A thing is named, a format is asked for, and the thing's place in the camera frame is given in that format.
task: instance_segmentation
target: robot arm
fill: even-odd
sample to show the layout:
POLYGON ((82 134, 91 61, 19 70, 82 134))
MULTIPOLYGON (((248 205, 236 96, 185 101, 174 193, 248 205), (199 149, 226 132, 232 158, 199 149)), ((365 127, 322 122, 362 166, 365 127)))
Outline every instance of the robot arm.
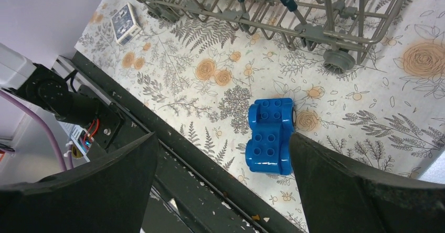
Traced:
POLYGON ((0 43, 0 88, 54 113, 59 121, 87 126, 100 102, 70 92, 66 80, 0 43))

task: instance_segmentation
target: orange rose print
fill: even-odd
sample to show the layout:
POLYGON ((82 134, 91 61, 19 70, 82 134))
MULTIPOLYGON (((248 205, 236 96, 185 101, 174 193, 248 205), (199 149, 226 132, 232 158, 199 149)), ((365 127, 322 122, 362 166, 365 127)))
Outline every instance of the orange rose print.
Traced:
POLYGON ((134 62, 134 68, 140 70, 142 67, 144 67, 144 64, 145 64, 145 59, 143 57, 139 57, 134 62))
POLYGON ((231 61, 239 61, 240 58, 241 58, 241 53, 239 51, 233 52, 230 55, 230 60, 231 61))
POLYGON ((103 20, 103 14, 99 14, 95 19, 94 23, 100 23, 103 20))
POLYGON ((311 111, 302 111, 296 116, 296 127, 302 131, 312 131, 318 123, 317 115, 311 111))
POLYGON ((122 68, 127 69, 131 67, 134 63, 134 53, 128 52, 125 54, 124 58, 122 59, 122 68))
POLYGON ((215 61, 212 59, 204 59, 196 68, 196 77, 201 81, 207 81, 215 73, 215 61))
POLYGON ((422 43, 409 48, 403 59, 404 71, 413 76, 430 78, 445 72, 445 48, 434 43, 422 43))
POLYGON ((151 43, 146 43, 146 44, 142 47, 142 49, 143 49, 144 51, 147 51, 147 50, 149 50, 151 47, 152 47, 152 44, 151 44, 151 43))
POLYGON ((215 73, 215 81, 219 86, 225 86, 232 80, 232 73, 228 70, 221 70, 215 73))
POLYGON ((97 17, 97 12, 94 12, 93 16, 90 19, 90 23, 93 23, 96 20, 96 17, 97 17))

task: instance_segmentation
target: floral tablecloth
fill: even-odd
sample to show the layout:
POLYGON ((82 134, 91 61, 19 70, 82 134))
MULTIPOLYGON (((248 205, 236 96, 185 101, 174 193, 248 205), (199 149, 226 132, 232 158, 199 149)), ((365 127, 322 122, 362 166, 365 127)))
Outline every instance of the floral tablecloth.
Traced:
MULTIPOLYGON (((364 164, 417 177, 445 144, 444 8, 444 0, 406 0, 367 60, 343 75, 323 69, 323 45, 288 51, 278 35, 246 36, 216 19, 158 22, 135 0, 102 0, 76 49, 307 231, 294 175, 252 173, 246 165, 249 106, 292 98, 298 132, 364 164), (143 31, 121 47, 110 18, 127 2, 143 31)), ((325 21, 320 11, 312 9, 310 23, 325 21)), ((279 16, 272 12, 267 20, 275 24, 279 16)), ((376 25, 367 20, 367 33, 376 25)))

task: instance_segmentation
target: dish rack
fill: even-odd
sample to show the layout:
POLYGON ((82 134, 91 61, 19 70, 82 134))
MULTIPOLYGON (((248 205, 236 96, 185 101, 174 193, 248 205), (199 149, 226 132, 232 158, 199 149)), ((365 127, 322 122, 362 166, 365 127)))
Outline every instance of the dish rack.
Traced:
POLYGON ((271 40, 278 35, 289 50, 317 45, 328 46, 323 54, 324 67, 334 73, 344 73, 355 64, 360 65, 372 45, 380 42, 399 14, 404 0, 391 0, 382 13, 365 10, 371 0, 137 0, 147 6, 147 13, 160 20, 176 22, 185 16, 200 22, 214 17, 225 21, 231 29, 250 36, 260 31, 271 40), (324 24, 311 24, 307 19, 313 9, 321 9, 324 24), (283 12, 274 24, 266 15, 283 12), (364 35, 365 18, 379 21, 375 31, 364 35), (338 18, 351 21, 349 29, 336 27, 338 18))

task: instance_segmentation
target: blue duplo block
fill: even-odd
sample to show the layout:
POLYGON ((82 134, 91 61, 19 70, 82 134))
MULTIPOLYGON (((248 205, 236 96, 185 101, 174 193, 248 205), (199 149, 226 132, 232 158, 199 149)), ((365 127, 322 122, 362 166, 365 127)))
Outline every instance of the blue duplo block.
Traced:
POLYGON ((249 108, 252 139, 246 146, 246 163, 252 172, 289 175, 292 166, 289 139, 294 132, 290 98, 259 99, 249 108))

